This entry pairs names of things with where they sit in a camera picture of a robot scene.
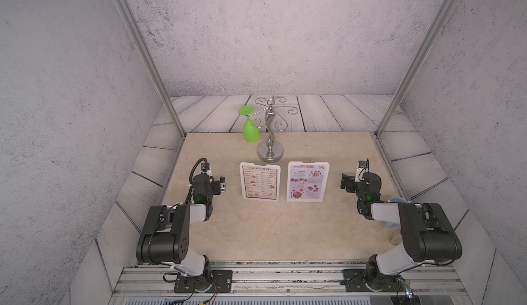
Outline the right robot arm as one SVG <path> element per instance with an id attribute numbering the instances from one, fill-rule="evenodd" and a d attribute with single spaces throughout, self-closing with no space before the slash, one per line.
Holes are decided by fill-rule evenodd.
<path id="1" fill-rule="evenodd" d="M 441 205 L 385 202 L 381 177 L 366 172 L 362 179 L 343 174 L 340 188 L 357 196 L 358 213 L 370 221 L 399 225 L 402 243 L 383 254 L 372 255 L 361 275 L 373 292 L 401 285 L 401 273 L 423 264 L 446 266 L 462 256 L 462 244 Z"/>

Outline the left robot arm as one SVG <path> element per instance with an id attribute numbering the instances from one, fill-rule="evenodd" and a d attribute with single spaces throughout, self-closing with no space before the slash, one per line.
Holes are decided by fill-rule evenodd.
<path id="1" fill-rule="evenodd" d="M 231 270 L 213 270 L 210 260 L 190 246 L 190 227 L 211 218 L 213 200 L 226 191 L 226 180 L 207 173 L 193 177 L 191 199 L 185 203 L 150 207 L 136 247 L 140 263 L 164 265 L 163 280 L 175 293 L 229 293 Z"/>

